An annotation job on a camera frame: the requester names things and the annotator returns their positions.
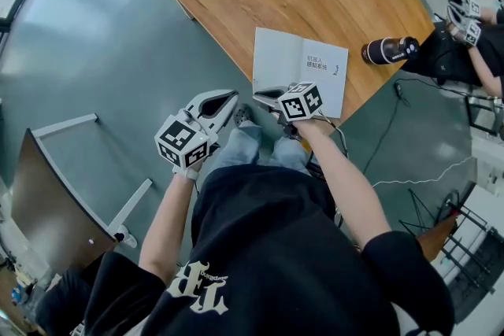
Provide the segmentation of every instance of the shoe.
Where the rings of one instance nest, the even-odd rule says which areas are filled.
[[[139,243],[136,241],[136,238],[129,233],[126,226],[121,224],[119,228],[117,228],[117,232],[124,236],[123,240],[120,242],[121,244],[131,246],[132,248],[136,248],[138,246]]]
[[[239,127],[243,122],[254,122],[252,117],[252,110],[247,104],[240,104],[233,114],[233,120],[235,121],[236,127]]]

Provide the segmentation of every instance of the bottle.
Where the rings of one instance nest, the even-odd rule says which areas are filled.
[[[371,41],[362,47],[362,59],[373,65],[388,65],[418,56],[420,45],[415,38],[384,38]]]

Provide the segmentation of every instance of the gray floor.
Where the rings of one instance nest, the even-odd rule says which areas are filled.
[[[204,90],[236,89],[245,102],[251,96],[245,76],[174,0],[27,0],[1,56],[0,72],[0,173],[6,184],[13,181],[27,127],[97,113],[98,124],[45,143],[71,184],[106,222],[145,178],[154,181],[126,223],[140,241],[172,178],[170,165],[154,146],[154,134],[167,115]],[[351,160],[359,168],[388,124],[395,103],[391,85],[343,125]],[[403,88],[411,107],[399,106],[367,172],[372,183],[435,178],[470,154],[469,129],[458,100],[415,82]],[[264,113],[258,112],[258,123],[270,139],[280,135]],[[437,183],[412,188],[434,210],[449,190],[462,190],[473,177],[474,163],[468,162]],[[394,228],[399,229],[398,219],[416,220],[408,187],[376,188]],[[190,247],[185,237],[181,260]],[[121,251],[138,258],[138,250]]]

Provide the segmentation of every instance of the white paper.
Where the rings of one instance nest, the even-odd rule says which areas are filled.
[[[267,28],[256,28],[253,92],[291,83],[315,82],[322,112],[340,118],[348,49]]]

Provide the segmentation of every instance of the t-shirt sleeve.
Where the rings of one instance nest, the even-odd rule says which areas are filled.
[[[416,323],[411,330],[451,334],[454,306],[450,293],[413,236],[401,231],[379,235],[365,246],[362,258],[389,300]]]
[[[106,253],[84,316],[86,335],[125,334],[150,314],[164,290],[156,275],[119,253]]]
[[[504,10],[497,10],[497,24],[504,24]]]

